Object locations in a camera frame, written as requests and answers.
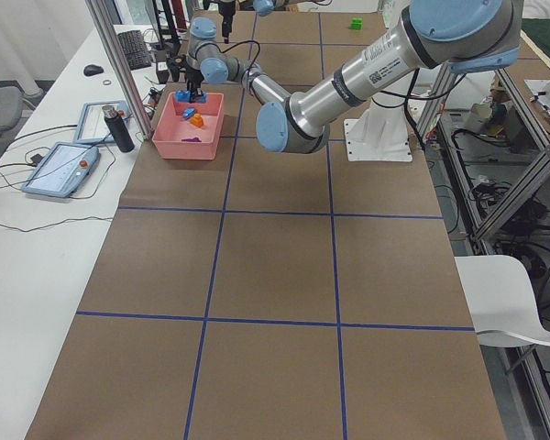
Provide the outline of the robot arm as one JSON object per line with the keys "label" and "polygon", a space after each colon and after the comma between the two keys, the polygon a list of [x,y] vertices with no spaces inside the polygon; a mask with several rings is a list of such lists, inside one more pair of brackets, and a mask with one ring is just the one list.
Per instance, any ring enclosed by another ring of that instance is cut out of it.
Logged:
{"label": "robot arm", "polygon": [[192,20],[186,62],[205,82],[241,83],[258,99],[264,149],[311,154],[327,143],[331,122],[416,69],[448,63],[461,75],[514,64],[522,20],[521,1],[413,1],[394,27],[306,93],[288,93],[256,62],[221,51],[207,17]]}
{"label": "robot arm", "polygon": [[[265,17],[275,11],[277,8],[293,6],[301,3],[308,3],[308,0],[253,0],[252,9],[260,17]],[[221,31],[224,43],[229,42],[230,34],[233,29],[234,16],[237,12],[237,1],[235,0],[219,0],[205,1],[204,6],[210,4],[218,5],[218,13],[222,17]]]}

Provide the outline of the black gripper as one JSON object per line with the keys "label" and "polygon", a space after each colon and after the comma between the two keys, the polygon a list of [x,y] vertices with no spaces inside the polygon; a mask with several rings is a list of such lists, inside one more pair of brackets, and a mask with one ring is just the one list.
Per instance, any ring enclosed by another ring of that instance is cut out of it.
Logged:
{"label": "black gripper", "polygon": [[202,102],[204,100],[204,91],[202,89],[203,74],[191,66],[186,66],[184,68],[184,76],[189,92],[189,102]]}
{"label": "black gripper", "polygon": [[233,18],[237,11],[235,0],[218,0],[218,12],[223,17],[222,20],[222,37],[225,44],[229,43],[230,34],[232,33]]}

